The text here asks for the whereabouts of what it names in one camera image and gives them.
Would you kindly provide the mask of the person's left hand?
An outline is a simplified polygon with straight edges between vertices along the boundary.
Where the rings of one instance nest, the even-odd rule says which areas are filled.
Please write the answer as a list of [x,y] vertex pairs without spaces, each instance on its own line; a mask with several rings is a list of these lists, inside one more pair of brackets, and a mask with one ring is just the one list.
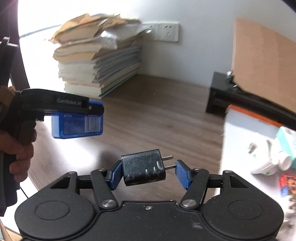
[[31,159],[34,156],[33,142],[36,139],[37,132],[33,130],[29,143],[22,146],[7,132],[1,131],[1,151],[16,156],[16,160],[10,164],[9,170],[18,183],[23,182],[28,176]]

